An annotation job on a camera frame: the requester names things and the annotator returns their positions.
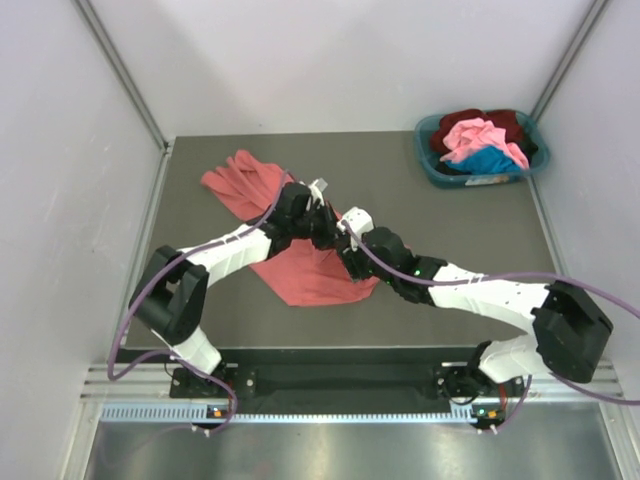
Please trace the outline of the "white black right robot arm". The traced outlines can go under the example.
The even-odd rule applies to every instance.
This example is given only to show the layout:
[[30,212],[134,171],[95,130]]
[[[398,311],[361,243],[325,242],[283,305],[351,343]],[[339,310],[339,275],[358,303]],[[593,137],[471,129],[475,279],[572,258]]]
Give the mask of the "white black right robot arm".
[[467,384],[487,396],[517,377],[554,374],[587,384],[613,325],[584,288],[563,280],[491,279],[442,259],[414,254],[387,227],[354,207],[337,223],[337,252],[355,280],[375,277],[404,300],[491,318],[520,330],[480,343],[467,364]]

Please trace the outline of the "teal plastic laundry basket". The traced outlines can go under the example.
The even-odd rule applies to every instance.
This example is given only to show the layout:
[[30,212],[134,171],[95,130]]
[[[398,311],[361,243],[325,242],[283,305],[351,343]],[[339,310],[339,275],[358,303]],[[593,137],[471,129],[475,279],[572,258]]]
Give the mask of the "teal plastic laundry basket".
[[428,116],[416,125],[413,141],[428,179],[443,189],[517,182],[550,160],[537,124],[512,109]]

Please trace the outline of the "right aluminium corner post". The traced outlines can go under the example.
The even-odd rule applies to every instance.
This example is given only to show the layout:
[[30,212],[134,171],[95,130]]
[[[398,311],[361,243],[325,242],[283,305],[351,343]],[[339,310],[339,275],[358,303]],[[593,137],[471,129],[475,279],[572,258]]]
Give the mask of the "right aluminium corner post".
[[551,105],[555,95],[569,75],[591,35],[605,16],[611,3],[611,0],[593,0],[589,2],[585,14],[571,35],[567,46],[562,50],[559,61],[531,110],[530,117],[534,121],[539,122]]

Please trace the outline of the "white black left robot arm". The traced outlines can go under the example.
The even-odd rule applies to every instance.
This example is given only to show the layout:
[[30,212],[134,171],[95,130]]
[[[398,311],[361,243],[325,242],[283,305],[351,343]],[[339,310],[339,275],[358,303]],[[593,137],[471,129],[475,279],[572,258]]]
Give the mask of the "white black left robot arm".
[[337,241],[338,217],[324,199],[327,183],[287,182],[262,216],[208,243],[176,250],[155,250],[130,300],[126,318],[137,318],[190,365],[192,384],[205,396],[226,387],[220,352],[200,327],[208,289],[227,276],[280,256],[296,241],[318,250]]

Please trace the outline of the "coral red t shirt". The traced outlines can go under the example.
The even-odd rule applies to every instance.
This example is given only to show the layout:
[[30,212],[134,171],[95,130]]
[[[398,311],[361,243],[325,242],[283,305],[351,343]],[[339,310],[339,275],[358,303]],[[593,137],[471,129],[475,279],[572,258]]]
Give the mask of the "coral red t shirt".
[[[280,166],[239,150],[224,166],[205,172],[200,183],[246,222],[262,216],[270,206],[282,173]],[[335,252],[317,250],[309,240],[294,240],[284,252],[250,269],[291,307],[359,302],[379,284],[377,278],[352,281]]]

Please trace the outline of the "light pink t shirt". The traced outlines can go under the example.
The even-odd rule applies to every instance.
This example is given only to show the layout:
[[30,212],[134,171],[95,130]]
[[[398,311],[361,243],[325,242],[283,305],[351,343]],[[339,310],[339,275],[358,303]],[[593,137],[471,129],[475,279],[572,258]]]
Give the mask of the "light pink t shirt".
[[519,172],[530,167],[529,159],[521,148],[506,139],[506,130],[490,120],[474,118],[457,122],[445,135],[443,144],[449,152],[440,157],[441,163],[447,160],[459,162],[478,150],[494,146],[520,167]]

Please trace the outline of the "aluminium corner post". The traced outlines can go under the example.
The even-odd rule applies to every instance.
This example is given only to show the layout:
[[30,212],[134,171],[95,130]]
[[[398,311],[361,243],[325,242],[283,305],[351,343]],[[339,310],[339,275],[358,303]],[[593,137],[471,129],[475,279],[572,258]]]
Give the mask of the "aluminium corner post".
[[161,152],[165,153],[169,149],[170,142],[162,133],[159,124],[155,120],[147,102],[144,100],[142,93],[92,2],[88,0],[71,0],[71,4],[96,41],[120,87],[139,119],[142,121],[154,144]]
[[531,110],[530,117],[534,121],[539,122],[551,105],[555,95],[569,75],[591,35],[605,16],[611,3],[611,0],[593,0],[589,2],[585,14],[571,35],[567,46],[562,50],[559,61]]

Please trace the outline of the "left aluminium corner post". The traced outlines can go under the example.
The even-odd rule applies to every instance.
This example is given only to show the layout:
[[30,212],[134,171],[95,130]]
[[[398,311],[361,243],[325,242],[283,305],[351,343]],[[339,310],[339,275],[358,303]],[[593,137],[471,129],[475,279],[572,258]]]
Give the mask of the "left aluminium corner post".
[[142,121],[154,144],[161,152],[165,153],[169,149],[170,142],[162,133],[159,124],[155,120],[147,102],[144,100],[142,93],[92,2],[88,0],[71,0],[71,4],[96,41],[120,87],[139,119]]

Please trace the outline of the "blue t shirt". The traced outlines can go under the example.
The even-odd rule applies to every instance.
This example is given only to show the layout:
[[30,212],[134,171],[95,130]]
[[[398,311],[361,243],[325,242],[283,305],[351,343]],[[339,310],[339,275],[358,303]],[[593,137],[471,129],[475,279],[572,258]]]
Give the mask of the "blue t shirt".
[[447,160],[444,164],[456,172],[467,175],[490,175],[520,171],[520,167],[509,156],[494,146],[478,150],[459,162]]

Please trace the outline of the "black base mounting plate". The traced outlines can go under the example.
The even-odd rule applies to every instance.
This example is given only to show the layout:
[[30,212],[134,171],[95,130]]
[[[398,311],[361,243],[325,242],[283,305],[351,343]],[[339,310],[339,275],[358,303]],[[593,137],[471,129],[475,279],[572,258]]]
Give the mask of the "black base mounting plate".
[[522,393],[519,380],[470,374],[472,355],[470,347],[227,348],[214,372],[221,385],[178,368],[169,396],[213,401],[232,389],[241,414],[306,416],[445,413]]

